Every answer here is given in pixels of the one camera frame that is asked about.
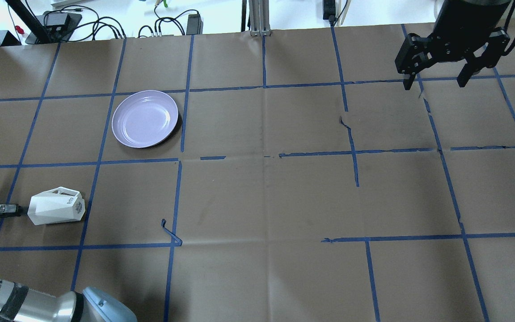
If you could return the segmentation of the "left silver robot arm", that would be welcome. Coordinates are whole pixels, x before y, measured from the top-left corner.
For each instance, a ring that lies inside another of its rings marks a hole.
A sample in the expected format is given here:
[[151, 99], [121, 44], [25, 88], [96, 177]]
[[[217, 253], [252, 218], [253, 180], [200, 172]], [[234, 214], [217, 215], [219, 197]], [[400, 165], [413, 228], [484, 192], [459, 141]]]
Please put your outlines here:
[[[31, 197], [28, 208], [0, 203], [0, 218], [27, 215], [34, 225], [79, 221], [85, 212], [79, 191], [59, 186]], [[135, 322], [122, 302], [94, 287], [59, 297], [0, 279], [0, 322]]]

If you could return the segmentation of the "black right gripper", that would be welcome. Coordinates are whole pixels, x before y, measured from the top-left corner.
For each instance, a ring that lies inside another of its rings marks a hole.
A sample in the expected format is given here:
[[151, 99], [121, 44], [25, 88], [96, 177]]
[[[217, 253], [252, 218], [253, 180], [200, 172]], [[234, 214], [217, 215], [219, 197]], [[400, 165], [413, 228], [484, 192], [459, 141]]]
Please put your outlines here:
[[456, 78], [459, 87], [464, 88], [482, 69], [495, 67], [510, 42], [511, 38], [501, 27], [488, 33], [458, 31], [453, 35], [431, 33], [427, 37], [409, 33], [395, 57], [395, 67], [403, 75], [404, 90], [411, 90], [423, 69], [465, 60]]

